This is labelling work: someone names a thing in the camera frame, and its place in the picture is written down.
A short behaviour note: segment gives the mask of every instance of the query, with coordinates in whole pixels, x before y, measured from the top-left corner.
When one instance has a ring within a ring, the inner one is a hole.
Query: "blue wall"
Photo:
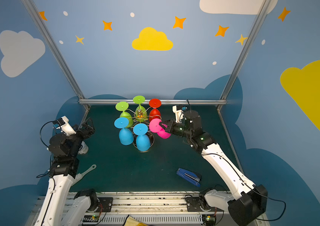
[[[291,12],[282,22],[284,7]],[[245,174],[287,202],[283,218],[271,225],[320,225],[320,130],[280,83],[286,69],[317,60],[320,1],[279,0],[221,110]],[[268,201],[269,218],[281,211]]]
[[[206,13],[199,0],[35,3],[44,11],[45,23],[87,98],[112,94],[172,99],[186,88],[204,89],[231,73],[242,49],[236,41],[241,34],[247,37],[255,19],[255,15]],[[244,8],[238,3],[230,7]],[[173,28],[175,17],[186,18],[183,29]],[[112,22],[112,30],[104,30],[103,21]],[[215,36],[219,26],[229,27],[224,37]],[[164,32],[173,42],[172,49],[134,49],[132,41],[146,27]],[[76,42],[76,36],[84,38],[83,44]]]
[[[44,42],[20,0],[0,0],[0,34],[4,30],[25,31]],[[49,167],[50,153],[38,135],[41,126],[55,120],[64,103],[61,112],[71,113],[73,124],[80,123],[84,109],[72,98],[75,93],[47,45],[44,55],[17,77],[4,74],[2,58],[0,49],[0,205],[9,207],[0,212],[0,222],[23,225],[43,194],[35,177]],[[42,134],[48,143],[51,126]]]

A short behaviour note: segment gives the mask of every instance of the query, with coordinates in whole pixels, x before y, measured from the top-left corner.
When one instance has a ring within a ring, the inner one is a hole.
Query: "pink disc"
[[[157,134],[163,139],[167,139],[171,135],[170,133],[166,133],[164,129],[160,130]]]
[[[153,119],[150,122],[149,128],[152,132],[157,133],[163,128],[159,125],[159,122],[161,122],[161,119]]]

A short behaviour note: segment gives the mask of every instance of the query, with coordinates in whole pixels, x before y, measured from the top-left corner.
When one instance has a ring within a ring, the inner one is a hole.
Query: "metal beam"
[[[135,105],[132,99],[80,99],[78,102],[82,105],[115,105],[118,102],[127,102],[130,105]],[[148,104],[150,99],[146,99],[144,104]],[[186,100],[166,99],[160,100],[163,105],[187,105]],[[225,105],[226,100],[189,100],[191,105]]]
[[[31,16],[32,20],[34,21],[35,25],[37,26],[38,30],[42,34],[43,38],[45,39],[48,47],[52,51],[55,59],[57,60],[59,66],[63,70],[64,75],[67,77],[69,83],[71,84],[73,90],[75,91],[76,95],[80,99],[84,99],[85,96],[82,93],[80,86],[78,85],[75,77],[73,76],[71,70],[69,69],[66,61],[64,60],[59,48],[57,47],[51,33],[49,32],[46,24],[44,23],[43,19],[41,18],[36,5],[34,4],[33,0],[22,0],[22,3],[26,7],[29,15]]]
[[[270,4],[271,0],[264,0],[262,3],[262,6],[259,9],[259,12],[257,14],[257,17],[254,20],[254,23],[249,31],[247,41],[245,42],[242,51],[240,52],[240,55],[238,57],[238,60],[234,66],[233,71],[230,74],[230,77],[228,79],[228,82],[225,85],[225,88],[221,94],[220,99],[225,100],[228,97],[228,94],[230,92],[231,87],[233,86],[235,79],[237,78],[240,69],[242,68],[242,65],[248,55],[248,52],[250,51],[251,46],[254,43],[254,40],[260,30],[260,27],[262,26],[264,19],[267,15],[268,6]]]

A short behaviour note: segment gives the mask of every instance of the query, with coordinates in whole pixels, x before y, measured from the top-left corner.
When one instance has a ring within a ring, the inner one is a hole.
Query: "blue disc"
[[[134,127],[134,133],[139,136],[147,133],[147,130],[147,125],[145,125],[144,123],[139,123]]]
[[[119,117],[118,119],[115,120],[115,127],[122,129],[125,128],[128,125],[129,121],[125,117]]]

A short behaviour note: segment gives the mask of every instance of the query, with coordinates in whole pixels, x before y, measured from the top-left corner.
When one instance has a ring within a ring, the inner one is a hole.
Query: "yellow star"
[[[40,12],[40,16],[42,17],[43,20],[47,20],[47,18],[45,17],[45,12],[44,11]]]
[[[248,38],[248,37],[245,37],[245,38],[244,38],[244,37],[243,37],[243,34],[241,34],[241,35],[240,35],[240,39],[239,39],[238,41],[236,41],[235,43],[240,42],[240,43],[243,45],[244,40],[247,39],[247,38]]]
[[[284,21],[284,18],[288,15],[288,13],[290,13],[290,11],[288,11],[285,7],[283,9],[282,14],[280,14],[280,16],[278,16],[278,19],[282,19],[282,22]]]
[[[225,32],[226,32],[226,30],[227,30],[228,28],[229,28],[229,27],[222,27],[222,26],[219,26],[218,33],[216,33],[215,37],[216,37],[216,36],[219,36],[219,35],[221,35],[221,36],[223,36],[223,37],[224,37]]]
[[[175,24],[174,24],[173,28],[179,27],[182,29],[182,25],[183,25],[185,19],[186,18],[179,19],[179,18],[175,17]]]
[[[77,38],[77,41],[76,41],[76,42],[80,42],[80,43],[82,43],[82,45],[83,45],[82,39],[84,39],[84,38],[79,38],[79,37],[77,37],[77,35],[76,35],[76,38]]]
[[[112,31],[112,28],[111,28],[111,24],[112,22],[108,22],[106,23],[105,21],[102,21],[103,24],[105,25],[105,27],[103,28],[103,30],[111,30]]]

